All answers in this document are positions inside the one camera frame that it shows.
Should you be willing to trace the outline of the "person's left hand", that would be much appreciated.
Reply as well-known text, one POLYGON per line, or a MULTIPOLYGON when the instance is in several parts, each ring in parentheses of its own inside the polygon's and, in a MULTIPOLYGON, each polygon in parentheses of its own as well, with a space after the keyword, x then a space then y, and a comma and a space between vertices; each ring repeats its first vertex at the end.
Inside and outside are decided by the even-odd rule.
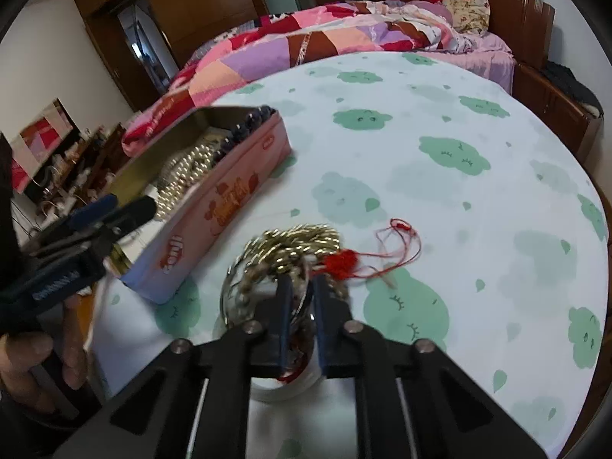
MULTIPOLYGON (((80 296, 69 297, 63 305, 62 374, 64 382, 79 390, 86 379, 86 355, 77 308, 80 296)), ((46 334, 28 334, 17 338, 1 337, 1 382, 8 396, 18 404, 51 413, 55 402, 34 379, 30 370, 51 354, 53 340, 46 334)))

